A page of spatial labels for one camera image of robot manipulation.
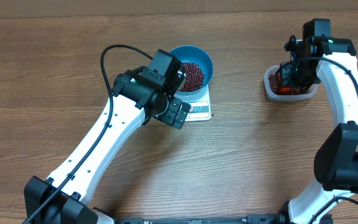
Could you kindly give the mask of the red measuring scoop blue handle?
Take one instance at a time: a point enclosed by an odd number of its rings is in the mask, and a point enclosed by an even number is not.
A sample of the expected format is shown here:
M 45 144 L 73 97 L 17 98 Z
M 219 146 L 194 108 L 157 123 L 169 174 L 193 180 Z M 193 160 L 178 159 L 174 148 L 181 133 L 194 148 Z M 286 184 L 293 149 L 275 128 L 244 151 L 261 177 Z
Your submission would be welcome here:
M 278 92 L 281 95 L 287 95 L 291 92 L 290 86 L 285 86 L 282 82 L 278 84 Z

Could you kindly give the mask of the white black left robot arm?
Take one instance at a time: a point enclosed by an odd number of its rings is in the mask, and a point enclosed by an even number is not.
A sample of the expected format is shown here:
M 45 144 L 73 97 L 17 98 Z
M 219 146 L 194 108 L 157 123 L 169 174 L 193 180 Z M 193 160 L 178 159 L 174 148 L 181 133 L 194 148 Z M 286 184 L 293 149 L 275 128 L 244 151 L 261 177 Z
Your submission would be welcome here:
M 71 155 L 46 180 L 33 176 L 24 188 L 25 223 L 115 223 L 89 203 L 104 172 L 136 129 L 155 118 L 181 129 L 190 104 L 175 97 L 185 83 L 182 62 L 157 50 L 148 66 L 120 73 L 110 84 L 98 120 Z

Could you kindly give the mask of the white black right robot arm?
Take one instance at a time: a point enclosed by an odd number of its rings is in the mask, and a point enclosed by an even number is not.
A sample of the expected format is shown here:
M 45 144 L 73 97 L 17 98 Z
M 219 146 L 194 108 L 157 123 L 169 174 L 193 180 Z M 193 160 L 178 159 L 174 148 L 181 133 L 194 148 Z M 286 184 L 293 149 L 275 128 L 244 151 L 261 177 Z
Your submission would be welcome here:
M 278 91 L 307 91 L 322 83 L 334 120 L 334 130 L 314 157 L 314 179 L 299 196 L 287 202 L 281 223 L 332 223 L 330 209 L 341 201 L 358 205 L 358 69 L 349 39 L 331 35 L 328 19 L 303 25 L 303 38 L 291 36 L 284 45 L 291 53 L 275 73 Z

